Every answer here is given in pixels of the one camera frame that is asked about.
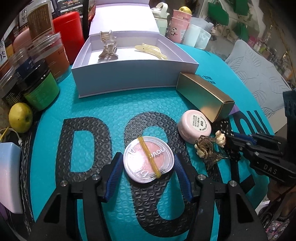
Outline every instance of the brown label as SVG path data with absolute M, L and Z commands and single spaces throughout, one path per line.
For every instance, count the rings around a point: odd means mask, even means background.
M 32 11 L 27 16 L 27 20 L 32 41 L 36 40 L 46 32 L 52 30 L 48 4 L 42 5 Z
M 52 54 L 45 57 L 45 60 L 46 60 L 48 67 L 55 79 L 57 79 L 63 73 L 65 73 L 66 70 L 68 69 L 68 67 L 70 66 L 63 45 L 61 45 Z

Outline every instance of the black lid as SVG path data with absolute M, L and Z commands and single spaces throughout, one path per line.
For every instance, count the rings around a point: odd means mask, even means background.
M 35 68 L 23 80 L 18 81 L 17 85 L 21 91 L 31 87 L 38 82 L 49 71 L 45 59 L 41 59 L 34 64 Z

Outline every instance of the green fabric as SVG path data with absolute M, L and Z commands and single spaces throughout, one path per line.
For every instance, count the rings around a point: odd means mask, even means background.
M 237 14 L 247 16 L 249 12 L 248 0 L 235 0 L 233 10 Z
M 229 15 L 228 13 L 222 8 L 220 2 L 216 2 L 216 4 L 209 2 L 209 9 L 207 14 L 213 20 L 216 20 L 217 23 L 221 25 L 228 25 L 229 24 Z
M 248 33 L 248 30 L 247 30 L 246 25 L 244 23 L 237 22 L 233 31 L 240 39 L 244 40 L 245 42 L 248 42 L 249 33 Z

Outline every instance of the yellow rubber band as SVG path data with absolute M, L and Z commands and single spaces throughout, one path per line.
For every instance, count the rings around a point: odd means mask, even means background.
M 156 165 L 156 163 L 154 161 L 154 158 L 151 155 L 151 153 L 150 153 L 150 151 L 148 149 L 148 146 L 146 145 L 146 143 L 144 141 L 144 138 L 141 136 L 141 137 L 138 137 L 138 139 L 139 139 L 140 145 L 142 146 L 142 148 L 143 148 L 143 150 L 144 150 L 144 152 L 145 152 L 145 154 L 146 154 L 146 156 L 147 156 L 147 158 L 149 160 L 149 163 L 150 163 L 150 165 L 152 167 L 152 170 L 156 174 L 156 178 L 160 178 L 161 177 L 161 173 L 160 173 L 160 171 L 157 168 L 157 165 Z

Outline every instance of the white bottle handle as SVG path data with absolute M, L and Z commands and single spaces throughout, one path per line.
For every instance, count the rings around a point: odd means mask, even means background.
M 161 8 L 161 12 L 160 12 L 160 17 L 161 18 L 167 18 L 167 9 L 168 9 L 168 5 L 164 2 L 160 2 L 159 4 L 156 5 L 156 8 Z

